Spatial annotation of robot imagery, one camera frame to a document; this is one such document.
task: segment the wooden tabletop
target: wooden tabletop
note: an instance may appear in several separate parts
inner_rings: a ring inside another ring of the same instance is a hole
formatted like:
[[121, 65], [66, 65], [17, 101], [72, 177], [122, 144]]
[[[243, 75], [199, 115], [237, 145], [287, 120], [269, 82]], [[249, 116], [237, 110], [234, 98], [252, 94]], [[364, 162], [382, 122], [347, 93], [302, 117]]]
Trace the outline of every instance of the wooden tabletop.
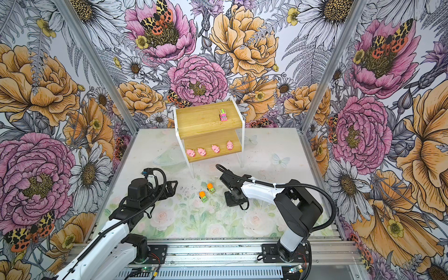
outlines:
[[[220, 109], [226, 111], [227, 121], [220, 120]], [[237, 111], [231, 100], [177, 109], [179, 136], [184, 139], [216, 131], [241, 128], [242, 122], [239, 114], [240, 112]]]

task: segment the pink toy pig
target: pink toy pig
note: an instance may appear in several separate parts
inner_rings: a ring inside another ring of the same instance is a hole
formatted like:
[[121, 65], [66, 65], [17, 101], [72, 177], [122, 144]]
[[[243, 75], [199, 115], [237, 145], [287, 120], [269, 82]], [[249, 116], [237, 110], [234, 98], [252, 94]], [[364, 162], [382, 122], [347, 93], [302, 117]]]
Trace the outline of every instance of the pink toy pig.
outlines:
[[220, 152], [220, 148], [217, 145], [212, 145], [211, 149], [215, 152], [215, 153], [219, 153]]
[[192, 149], [187, 149], [187, 155], [191, 156], [192, 158], [196, 156], [196, 153]]
[[207, 154], [207, 152], [206, 152], [203, 148], [198, 148], [198, 153], [199, 153], [201, 156], [205, 156], [205, 155]]
[[228, 142], [227, 142], [227, 150], [231, 150], [231, 149], [233, 149], [233, 143], [229, 140]]

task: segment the pink peony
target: pink peony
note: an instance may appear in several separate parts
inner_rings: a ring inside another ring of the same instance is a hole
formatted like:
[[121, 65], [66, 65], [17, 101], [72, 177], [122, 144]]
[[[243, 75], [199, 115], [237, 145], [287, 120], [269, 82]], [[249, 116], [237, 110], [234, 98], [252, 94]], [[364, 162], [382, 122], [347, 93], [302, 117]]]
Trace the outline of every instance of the pink peony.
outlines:
[[167, 4], [168, 9], [172, 10], [173, 19], [160, 35], [154, 35], [152, 31], [145, 32], [145, 28], [140, 24], [143, 19], [154, 17], [155, 4], [151, 8], [144, 4], [143, 9], [136, 6], [135, 10], [125, 11], [126, 28], [130, 30], [128, 37], [136, 40], [136, 49], [143, 52], [146, 58], [143, 62], [150, 66], [179, 59], [185, 54], [192, 53], [196, 47], [197, 31], [194, 21], [188, 21], [179, 4], [174, 7], [169, 0]]
[[61, 141], [42, 133], [0, 143], [0, 230], [29, 228], [54, 211], [67, 213], [75, 157]]
[[167, 74], [171, 89], [179, 98], [194, 105], [209, 104], [227, 95], [228, 83], [224, 70], [202, 56], [183, 57]]
[[375, 36], [387, 38], [400, 27], [392, 27], [392, 23], [385, 26], [384, 22], [374, 20], [366, 32], [361, 36], [361, 42], [355, 46], [357, 51], [353, 58], [353, 64], [348, 69], [347, 83], [359, 88], [367, 95], [376, 95], [380, 99], [391, 96], [399, 90], [411, 77], [418, 63], [412, 63], [415, 57], [420, 36], [414, 38], [415, 25], [407, 35], [407, 44], [398, 52], [384, 53], [380, 58], [372, 57], [375, 48], [372, 47], [372, 39]]
[[387, 122], [384, 105], [373, 96], [349, 97], [338, 114], [334, 157], [349, 161], [362, 175], [373, 172], [391, 148], [392, 131]]

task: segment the wooden shelf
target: wooden shelf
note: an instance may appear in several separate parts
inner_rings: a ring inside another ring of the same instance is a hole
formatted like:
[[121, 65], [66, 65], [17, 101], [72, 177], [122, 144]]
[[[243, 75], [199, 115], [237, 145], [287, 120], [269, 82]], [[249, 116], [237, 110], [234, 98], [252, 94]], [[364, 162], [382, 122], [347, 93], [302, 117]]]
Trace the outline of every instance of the wooden shelf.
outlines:
[[[226, 111], [227, 121], [220, 120], [220, 109]], [[231, 100], [177, 109], [176, 114], [181, 139], [222, 130], [239, 129], [243, 125], [240, 112]]]
[[[227, 150], [227, 141], [229, 140], [232, 141], [233, 143], [233, 149], [231, 149], [230, 151]], [[196, 153], [195, 157], [187, 155], [189, 162], [196, 162], [204, 159], [212, 159], [222, 155], [229, 155], [241, 152], [240, 140], [238, 139], [236, 131], [233, 129], [188, 137], [184, 139], [184, 145], [185, 149], [192, 149]], [[219, 146], [220, 152], [215, 153], [211, 149], [212, 145]], [[198, 148], [203, 148], [207, 152], [207, 155], [201, 156], [198, 153]]]

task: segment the toy car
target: toy car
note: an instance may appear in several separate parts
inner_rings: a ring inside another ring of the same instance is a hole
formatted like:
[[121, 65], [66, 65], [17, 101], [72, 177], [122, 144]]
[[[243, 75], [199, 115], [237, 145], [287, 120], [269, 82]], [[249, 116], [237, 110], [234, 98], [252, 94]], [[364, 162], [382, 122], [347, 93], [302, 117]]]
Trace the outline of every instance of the toy car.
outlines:
[[221, 121], [226, 121], [227, 120], [227, 114], [225, 113], [224, 109], [220, 110], [220, 119], [221, 119]]

